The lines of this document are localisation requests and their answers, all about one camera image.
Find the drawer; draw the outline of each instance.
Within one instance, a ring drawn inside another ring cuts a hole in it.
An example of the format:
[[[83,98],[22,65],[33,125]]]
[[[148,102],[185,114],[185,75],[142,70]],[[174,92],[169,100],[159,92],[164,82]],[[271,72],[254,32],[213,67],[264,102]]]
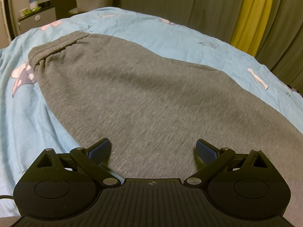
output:
[[[32,16],[23,19],[19,22],[19,28],[21,33],[27,32],[31,28],[41,27],[51,22],[56,21],[56,10],[50,8],[40,13],[33,14]]]

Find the black cable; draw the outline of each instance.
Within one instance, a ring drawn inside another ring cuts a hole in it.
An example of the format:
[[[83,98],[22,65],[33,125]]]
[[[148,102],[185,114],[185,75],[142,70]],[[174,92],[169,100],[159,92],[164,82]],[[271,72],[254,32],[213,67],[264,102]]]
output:
[[[14,197],[10,196],[10,195],[0,195],[0,199],[14,199]]]

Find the green object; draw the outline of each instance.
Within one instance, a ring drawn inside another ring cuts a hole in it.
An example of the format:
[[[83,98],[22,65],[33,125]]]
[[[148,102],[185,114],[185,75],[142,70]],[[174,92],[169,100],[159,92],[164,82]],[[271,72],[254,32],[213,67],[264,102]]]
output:
[[[24,15],[29,15],[29,14],[31,14],[33,12],[36,12],[36,11],[40,10],[40,9],[41,9],[41,7],[37,7],[37,8],[31,9],[28,12],[25,12]]]

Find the yellow curtain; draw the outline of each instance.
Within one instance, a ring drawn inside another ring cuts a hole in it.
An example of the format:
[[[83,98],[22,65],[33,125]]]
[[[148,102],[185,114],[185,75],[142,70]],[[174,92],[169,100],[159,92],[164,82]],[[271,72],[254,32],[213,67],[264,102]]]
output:
[[[272,0],[243,0],[231,45],[255,56],[272,8]]]

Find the bed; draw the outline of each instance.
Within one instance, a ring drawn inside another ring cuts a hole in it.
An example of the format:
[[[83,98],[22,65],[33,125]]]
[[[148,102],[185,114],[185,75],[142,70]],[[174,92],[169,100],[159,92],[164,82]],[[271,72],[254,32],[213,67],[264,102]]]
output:
[[[27,71],[27,81],[20,84],[33,47],[74,31],[115,36],[138,43],[162,57],[223,71],[303,133],[303,98],[254,57],[216,38],[159,17],[114,7],[96,9],[31,29],[0,50],[0,195],[13,194],[14,186],[43,149],[51,147],[56,153],[67,153],[79,146],[49,109],[33,73]],[[282,165],[275,161],[273,164],[280,170]],[[300,226],[303,216],[297,213],[303,202],[300,195],[303,177],[302,174],[296,176],[297,181],[287,181],[296,197],[292,197],[284,217]],[[12,200],[0,201],[0,217],[18,214]]]

